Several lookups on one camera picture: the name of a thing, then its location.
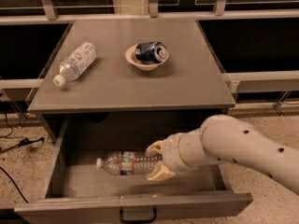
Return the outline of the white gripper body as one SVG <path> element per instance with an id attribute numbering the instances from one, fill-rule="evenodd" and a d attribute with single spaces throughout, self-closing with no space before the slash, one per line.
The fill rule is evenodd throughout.
<path id="1" fill-rule="evenodd" d="M 162 154 L 164 165 L 176 174 L 219 163 L 204 150 L 200 131 L 171 134 L 163 140 Z"/>

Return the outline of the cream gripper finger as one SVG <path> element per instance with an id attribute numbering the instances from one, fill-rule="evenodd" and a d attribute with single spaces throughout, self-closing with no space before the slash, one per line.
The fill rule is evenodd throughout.
<path id="1" fill-rule="evenodd" d="M 176 174 L 172 172 L 165 164 L 158 162 L 153 171 L 147 175 L 149 181 L 165 181 L 172 178 Z"/>
<path id="2" fill-rule="evenodd" d="M 146 149 L 147 155 L 156 155 L 156 154 L 162 154 L 164 150 L 164 141 L 159 140 L 154 143 L 152 143 L 148 148 Z"/>

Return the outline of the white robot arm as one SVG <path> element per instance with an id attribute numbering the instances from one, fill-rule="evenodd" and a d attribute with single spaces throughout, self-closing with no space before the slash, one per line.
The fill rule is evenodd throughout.
<path id="1" fill-rule="evenodd" d="M 156 154 L 162 159 L 148 175 L 151 181 L 226 161 L 255 170 L 299 194 L 299 150 L 283 146 L 251 124 L 230 116 L 211 116 L 196 130 L 152 143 L 146 155 Z"/>

